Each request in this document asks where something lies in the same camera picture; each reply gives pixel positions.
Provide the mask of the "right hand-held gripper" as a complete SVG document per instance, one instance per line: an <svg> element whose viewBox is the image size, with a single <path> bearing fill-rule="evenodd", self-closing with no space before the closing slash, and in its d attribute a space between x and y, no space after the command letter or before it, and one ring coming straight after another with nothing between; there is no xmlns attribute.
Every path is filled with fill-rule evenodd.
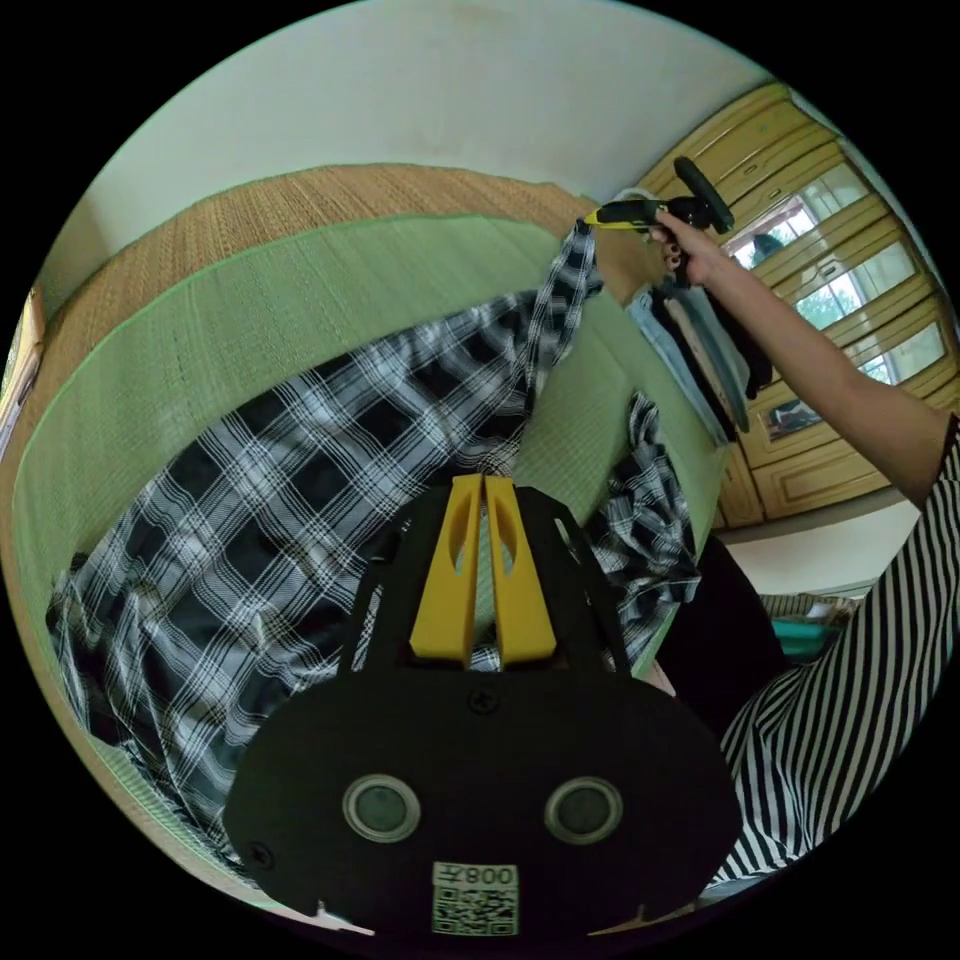
<svg viewBox="0 0 960 960"><path fill-rule="evenodd" d="M709 206L696 196L659 200L642 194L627 194L596 208L583 221L603 230L648 233L652 228L662 227L657 219L659 211L665 211L700 231L709 227Z"/></svg>

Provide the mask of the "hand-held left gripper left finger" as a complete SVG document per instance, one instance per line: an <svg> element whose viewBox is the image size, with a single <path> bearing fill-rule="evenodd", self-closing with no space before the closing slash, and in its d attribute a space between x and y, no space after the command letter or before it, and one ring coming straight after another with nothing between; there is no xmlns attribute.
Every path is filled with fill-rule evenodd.
<svg viewBox="0 0 960 960"><path fill-rule="evenodd" d="M468 662L475 615L481 476L456 477L410 637L414 655L428 662Z"/></svg>

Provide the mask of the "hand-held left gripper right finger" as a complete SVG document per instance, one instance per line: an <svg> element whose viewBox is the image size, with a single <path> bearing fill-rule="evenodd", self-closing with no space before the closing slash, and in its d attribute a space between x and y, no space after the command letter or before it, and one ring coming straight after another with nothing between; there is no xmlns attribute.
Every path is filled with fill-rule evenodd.
<svg viewBox="0 0 960 960"><path fill-rule="evenodd" d="M487 476L484 492L500 665L520 669L547 662L557 642L516 488L506 477Z"/></svg>

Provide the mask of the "person's right hand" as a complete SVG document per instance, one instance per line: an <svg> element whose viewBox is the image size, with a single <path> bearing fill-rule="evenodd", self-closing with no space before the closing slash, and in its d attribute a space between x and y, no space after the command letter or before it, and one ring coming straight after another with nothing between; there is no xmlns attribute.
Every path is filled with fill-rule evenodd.
<svg viewBox="0 0 960 960"><path fill-rule="evenodd" d="M656 223L650 237L660 244L664 264L673 270L684 262L693 285L712 287L739 266L705 233L667 211L657 211Z"/></svg>

